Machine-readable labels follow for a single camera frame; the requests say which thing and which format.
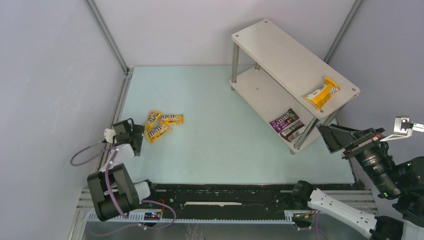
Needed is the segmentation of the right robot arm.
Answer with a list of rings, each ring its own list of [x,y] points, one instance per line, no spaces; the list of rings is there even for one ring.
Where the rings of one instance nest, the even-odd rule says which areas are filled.
[[[356,230],[368,240],[421,240],[424,237],[424,159],[415,157],[396,164],[389,154],[389,141],[408,138],[424,126],[407,117],[397,119],[393,133],[383,128],[358,130],[336,124],[317,129],[330,153],[341,152],[355,160],[372,181],[381,199],[393,200],[401,219],[380,215],[361,201],[359,193],[337,195],[307,181],[298,181],[291,195],[301,206],[328,215]]]

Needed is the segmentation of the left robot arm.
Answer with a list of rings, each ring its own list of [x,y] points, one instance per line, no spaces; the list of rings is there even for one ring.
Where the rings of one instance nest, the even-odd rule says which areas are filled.
[[[134,182],[127,170],[127,165],[141,154],[144,133],[145,127],[132,118],[104,131],[104,142],[110,144],[104,151],[109,156],[97,172],[87,177],[94,211],[102,222],[119,216],[127,219],[143,200],[157,196],[149,179]]]

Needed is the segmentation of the brown candy bag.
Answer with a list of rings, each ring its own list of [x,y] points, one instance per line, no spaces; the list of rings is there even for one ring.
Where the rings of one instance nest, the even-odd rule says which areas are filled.
[[[306,129],[306,126],[300,121],[297,120],[292,125],[286,127],[283,131],[280,132],[280,136],[291,143],[295,138],[300,136]]]

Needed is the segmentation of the purple candy bag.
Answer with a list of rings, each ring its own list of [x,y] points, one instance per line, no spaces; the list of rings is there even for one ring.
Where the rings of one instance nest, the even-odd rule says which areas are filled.
[[[276,119],[269,122],[269,125],[273,128],[276,133],[282,132],[293,122],[299,120],[299,116],[295,113],[292,108],[289,108],[285,113]]]

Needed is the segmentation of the yellow candy bar wrapper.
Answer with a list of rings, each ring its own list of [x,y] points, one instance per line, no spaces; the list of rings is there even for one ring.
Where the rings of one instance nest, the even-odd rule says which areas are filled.
[[[339,90],[340,86],[327,76],[324,78],[324,82],[319,88],[312,91],[304,98],[312,103],[318,110],[321,110]]]

